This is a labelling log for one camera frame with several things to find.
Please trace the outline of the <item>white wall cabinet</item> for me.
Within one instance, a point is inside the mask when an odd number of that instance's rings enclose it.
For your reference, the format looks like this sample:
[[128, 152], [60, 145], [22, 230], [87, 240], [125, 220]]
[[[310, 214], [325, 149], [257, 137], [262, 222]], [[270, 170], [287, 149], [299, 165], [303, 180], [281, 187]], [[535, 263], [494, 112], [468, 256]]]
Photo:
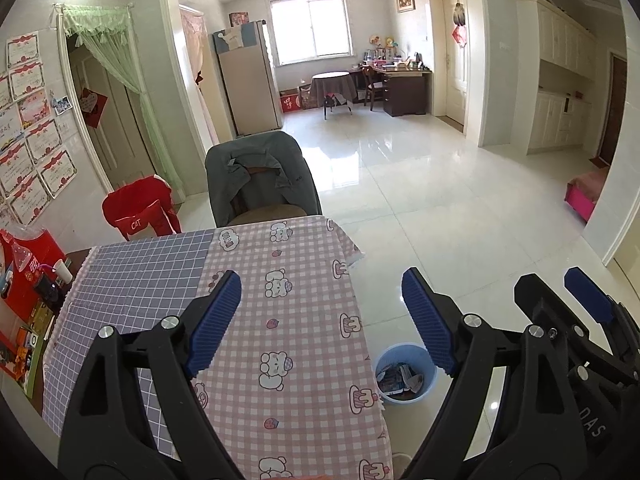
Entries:
[[518, 84], [511, 142], [526, 155], [587, 137], [596, 37], [547, 0], [515, 0]]

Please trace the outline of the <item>pink checkered tablecloth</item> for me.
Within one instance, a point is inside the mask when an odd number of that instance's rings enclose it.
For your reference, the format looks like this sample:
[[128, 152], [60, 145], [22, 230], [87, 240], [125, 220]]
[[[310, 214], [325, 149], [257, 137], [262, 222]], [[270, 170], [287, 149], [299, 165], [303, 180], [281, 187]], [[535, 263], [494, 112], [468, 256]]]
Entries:
[[198, 400], [249, 479], [388, 479], [392, 451], [349, 276], [361, 252], [321, 216], [93, 248], [43, 358], [42, 417], [60, 432], [98, 330], [148, 330], [239, 275], [241, 301]]

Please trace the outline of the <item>red gift bag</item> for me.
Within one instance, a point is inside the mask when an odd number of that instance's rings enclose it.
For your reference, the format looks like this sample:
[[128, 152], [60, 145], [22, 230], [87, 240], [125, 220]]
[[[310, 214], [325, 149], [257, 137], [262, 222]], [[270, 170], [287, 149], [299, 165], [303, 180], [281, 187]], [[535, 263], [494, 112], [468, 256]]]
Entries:
[[4, 301], [18, 318], [27, 322], [41, 299], [38, 280], [45, 276], [51, 283], [62, 283], [54, 266], [59, 261], [65, 262], [65, 254], [48, 230], [41, 230], [35, 237], [19, 238], [2, 229], [1, 247], [6, 268], [13, 266]]

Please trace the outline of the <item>red cardboard box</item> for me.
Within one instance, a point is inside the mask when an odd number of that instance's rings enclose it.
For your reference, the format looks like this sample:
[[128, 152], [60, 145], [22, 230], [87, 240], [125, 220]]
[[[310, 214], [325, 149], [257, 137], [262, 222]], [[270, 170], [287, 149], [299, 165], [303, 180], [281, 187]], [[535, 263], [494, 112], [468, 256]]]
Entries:
[[297, 89], [281, 90], [280, 104], [283, 114], [297, 112], [303, 108]]

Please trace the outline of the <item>round table dark cloth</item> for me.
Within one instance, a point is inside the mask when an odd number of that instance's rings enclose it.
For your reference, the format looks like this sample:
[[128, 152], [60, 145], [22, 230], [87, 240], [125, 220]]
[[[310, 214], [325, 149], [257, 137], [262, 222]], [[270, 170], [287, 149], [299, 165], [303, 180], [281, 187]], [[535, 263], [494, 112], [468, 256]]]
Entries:
[[358, 92], [348, 70], [315, 74], [311, 78], [310, 92], [322, 107], [324, 119], [336, 106], [346, 105], [352, 112], [352, 104], [358, 100]]

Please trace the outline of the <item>chair with grey jacket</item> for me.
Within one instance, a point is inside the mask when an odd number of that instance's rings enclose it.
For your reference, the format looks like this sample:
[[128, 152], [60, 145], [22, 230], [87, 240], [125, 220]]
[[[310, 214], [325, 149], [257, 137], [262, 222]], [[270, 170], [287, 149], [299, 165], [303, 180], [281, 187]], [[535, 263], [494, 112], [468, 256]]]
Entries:
[[322, 213], [302, 149], [284, 131], [215, 145], [207, 152], [205, 170], [210, 208], [220, 228], [270, 206], [296, 207], [307, 216]]

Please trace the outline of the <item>red plastic chair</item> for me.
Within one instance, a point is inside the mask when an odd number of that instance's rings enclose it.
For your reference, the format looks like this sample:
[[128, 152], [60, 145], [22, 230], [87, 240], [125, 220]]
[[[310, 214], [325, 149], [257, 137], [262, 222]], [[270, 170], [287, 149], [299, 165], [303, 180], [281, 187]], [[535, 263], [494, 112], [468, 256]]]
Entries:
[[171, 194], [171, 187], [161, 177], [144, 177], [108, 194], [102, 212], [127, 242], [179, 234], [182, 229]]

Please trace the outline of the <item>wooden desk chair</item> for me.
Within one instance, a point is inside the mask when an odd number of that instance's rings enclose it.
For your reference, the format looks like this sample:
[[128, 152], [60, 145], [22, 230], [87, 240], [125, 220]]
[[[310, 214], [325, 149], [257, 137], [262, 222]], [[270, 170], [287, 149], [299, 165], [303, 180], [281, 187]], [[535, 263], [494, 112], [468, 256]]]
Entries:
[[376, 101], [385, 99], [385, 82], [383, 75], [374, 66], [363, 65], [361, 73], [366, 85], [364, 90], [364, 104], [369, 105], [370, 110], [374, 109]]

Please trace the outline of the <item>beige refrigerator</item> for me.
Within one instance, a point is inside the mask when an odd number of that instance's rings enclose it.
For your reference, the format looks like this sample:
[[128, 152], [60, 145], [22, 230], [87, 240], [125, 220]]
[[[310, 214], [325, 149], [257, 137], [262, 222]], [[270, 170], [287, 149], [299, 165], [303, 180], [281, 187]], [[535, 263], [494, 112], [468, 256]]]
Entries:
[[266, 22], [217, 30], [210, 39], [236, 135], [280, 130], [282, 107]]

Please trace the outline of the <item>blue plastic trash bin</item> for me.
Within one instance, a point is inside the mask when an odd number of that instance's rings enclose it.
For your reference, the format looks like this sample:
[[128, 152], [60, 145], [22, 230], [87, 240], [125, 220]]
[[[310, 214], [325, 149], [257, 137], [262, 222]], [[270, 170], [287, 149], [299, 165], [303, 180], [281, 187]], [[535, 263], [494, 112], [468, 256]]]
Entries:
[[385, 402], [408, 405], [425, 399], [437, 382], [437, 368], [420, 344], [393, 344], [374, 366], [378, 391]]

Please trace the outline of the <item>green door curtain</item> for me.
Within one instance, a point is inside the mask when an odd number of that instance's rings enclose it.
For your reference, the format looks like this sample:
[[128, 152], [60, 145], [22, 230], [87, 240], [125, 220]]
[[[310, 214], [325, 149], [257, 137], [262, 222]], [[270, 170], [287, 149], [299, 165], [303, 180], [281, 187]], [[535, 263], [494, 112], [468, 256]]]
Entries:
[[171, 186], [174, 199], [183, 203], [186, 193], [146, 88], [129, 6], [55, 3], [53, 9], [58, 31], [66, 36], [77, 35], [79, 45], [85, 46], [107, 73], [139, 97], [142, 119], [160, 176]]

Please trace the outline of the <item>white slipper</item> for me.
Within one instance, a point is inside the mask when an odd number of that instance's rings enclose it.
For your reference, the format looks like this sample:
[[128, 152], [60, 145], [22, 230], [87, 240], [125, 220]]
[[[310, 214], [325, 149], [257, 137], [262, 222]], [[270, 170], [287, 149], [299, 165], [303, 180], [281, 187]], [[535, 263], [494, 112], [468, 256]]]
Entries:
[[412, 457], [406, 453], [401, 452], [393, 452], [392, 455], [392, 463], [393, 463], [393, 472], [394, 472], [394, 480], [400, 480], [402, 475], [407, 470], [408, 466], [411, 464]]

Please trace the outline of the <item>pink bed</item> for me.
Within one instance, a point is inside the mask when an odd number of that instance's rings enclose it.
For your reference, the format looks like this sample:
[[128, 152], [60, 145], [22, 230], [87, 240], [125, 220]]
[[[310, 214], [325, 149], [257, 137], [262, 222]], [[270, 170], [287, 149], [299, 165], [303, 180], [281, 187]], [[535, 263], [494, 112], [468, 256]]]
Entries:
[[585, 222], [596, 208], [610, 168], [604, 167], [580, 174], [567, 183], [564, 202]]

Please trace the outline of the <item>dark wooden desk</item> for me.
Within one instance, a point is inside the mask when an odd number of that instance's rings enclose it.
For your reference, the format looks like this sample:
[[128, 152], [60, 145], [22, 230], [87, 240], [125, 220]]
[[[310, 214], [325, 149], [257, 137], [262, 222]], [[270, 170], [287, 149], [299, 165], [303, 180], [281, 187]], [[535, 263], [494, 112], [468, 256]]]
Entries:
[[397, 66], [373, 66], [382, 84], [383, 110], [387, 115], [428, 115], [432, 112], [430, 70], [401, 70]]

